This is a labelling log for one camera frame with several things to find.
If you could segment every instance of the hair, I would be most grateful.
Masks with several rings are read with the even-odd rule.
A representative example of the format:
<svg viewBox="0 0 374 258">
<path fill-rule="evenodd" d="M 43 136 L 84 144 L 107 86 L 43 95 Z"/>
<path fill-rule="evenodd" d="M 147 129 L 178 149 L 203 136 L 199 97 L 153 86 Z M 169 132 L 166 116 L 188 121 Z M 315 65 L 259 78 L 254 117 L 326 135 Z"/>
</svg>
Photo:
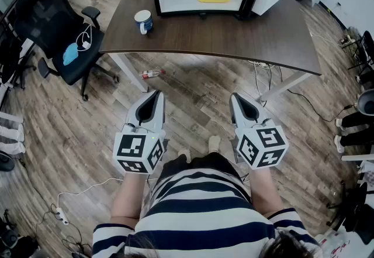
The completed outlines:
<svg viewBox="0 0 374 258">
<path fill-rule="evenodd" d="M 292 235 L 280 232 L 271 245 L 265 245 L 260 258 L 313 258 L 313 253 L 297 241 Z M 118 253 L 113 258 L 152 258 L 140 253 Z"/>
</svg>

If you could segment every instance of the mug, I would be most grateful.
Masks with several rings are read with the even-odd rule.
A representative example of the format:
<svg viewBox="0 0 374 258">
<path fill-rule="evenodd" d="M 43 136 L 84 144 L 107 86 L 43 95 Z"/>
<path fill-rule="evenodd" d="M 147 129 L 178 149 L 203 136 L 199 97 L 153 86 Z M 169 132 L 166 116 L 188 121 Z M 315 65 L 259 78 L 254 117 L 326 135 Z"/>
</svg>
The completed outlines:
<svg viewBox="0 0 374 258">
<path fill-rule="evenodd" d="M 146 35 L 147 32 L 152 29 L 153 20 L 150 11 L 144 10 L 137 12 L 134 19 L 142 35 Z"/>
</svg>

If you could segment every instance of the desk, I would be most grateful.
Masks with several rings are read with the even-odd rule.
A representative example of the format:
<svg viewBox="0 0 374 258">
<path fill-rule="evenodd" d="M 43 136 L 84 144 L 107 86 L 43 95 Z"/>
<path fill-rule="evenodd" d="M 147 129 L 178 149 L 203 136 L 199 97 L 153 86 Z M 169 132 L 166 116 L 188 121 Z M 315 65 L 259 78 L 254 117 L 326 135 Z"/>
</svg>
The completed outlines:
<svg viewBox="0 0 374 258">
<path fill-rule="evenodd" d="M 153 31 L 143 36 L 134 15 L 148 9 Z M 194 53 L 254 60 L 298 70 L 262 95 L 262 100 L 298 84 L 321 68 L 309 30 L 295 0 L 280 0 L 261 17 L 239 21 L 231 15 L 159 17 L 154 0 L 121 0 L 100 47 L 142 92 L 147 84 L 124 55 L 129 52 Z"/>
</svg>

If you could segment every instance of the sneaker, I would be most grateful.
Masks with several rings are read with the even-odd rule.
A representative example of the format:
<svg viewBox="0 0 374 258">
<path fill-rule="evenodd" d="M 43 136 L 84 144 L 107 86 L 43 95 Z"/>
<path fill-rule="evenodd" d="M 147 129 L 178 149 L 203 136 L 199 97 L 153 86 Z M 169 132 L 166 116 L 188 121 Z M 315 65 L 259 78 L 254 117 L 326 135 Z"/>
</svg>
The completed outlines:
<svg viewBox="0 0 374 258">
<path fill-rule="evenodd" d="M 221 138 L 219 135 L 211 136 L 209 138 L 209 143 L 208 143 L 208 152 L 217 152 L 219 151 L 220 148 L 220 141 Z"/>
<path fill-rule="evenodd" d="M 26 152 L 26 149 L 25 149 L 25 146 L 23 145 L 23 143 L 19 142 L 18 143 L 18 147 L 19 147 L 21 153 L 25 153 Z"/>
<path fill-rule="evenodd" d="M 178 152 L 178 156 L 185 155 L 187 157 L 187 162 L 191 162 L 191 152 L 188 149 L 182 149 Z"/>
<path fill-rule="evenodd" d="M 342 131 L 345 131 L 345 127 L 343 127 L 341 124 L 343 122 L 343 119 L 336 119 L 335 120 L 335 125 L 337 128 L 340 128 Z"/>
<path fill-rule="evenodd" d="M 23 142 L 25 140 L 25 134 L 23 133 L 23 126 L 22 124 L 18 125 L 18 141 Z"/>
<path fill-rule="evenodd" d="M 334 143 L 337 147 L 338 153 L 343 154 L 344 153 L 344 147 L 341 145 L 340 140 L 341 140 L 341 136 L 335 135 Z"/>
</svg>

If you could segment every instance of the navy and white striped shirt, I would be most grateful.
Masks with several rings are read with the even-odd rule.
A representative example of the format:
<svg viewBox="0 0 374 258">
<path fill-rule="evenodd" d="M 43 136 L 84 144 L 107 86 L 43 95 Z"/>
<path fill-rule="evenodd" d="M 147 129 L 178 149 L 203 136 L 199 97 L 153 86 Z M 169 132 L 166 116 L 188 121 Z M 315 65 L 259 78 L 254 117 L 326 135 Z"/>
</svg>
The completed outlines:
<svg viewBox="0 0 374 258">
<path fill-rule="evenodd" d="M 248 202 L 242 182 L 210 168 L 182 171 L 160 181 L 150 208 L 135 228 L 104 223 L 93 232 L 93 258 L 141 253 L 159 258 L 259 257 L 279 231 L 289 232 L 310 250 L 318 243 L 294 209 L 268 219 Z M 145 249 L 151 244 L 153 249 Z"/>
</svg>

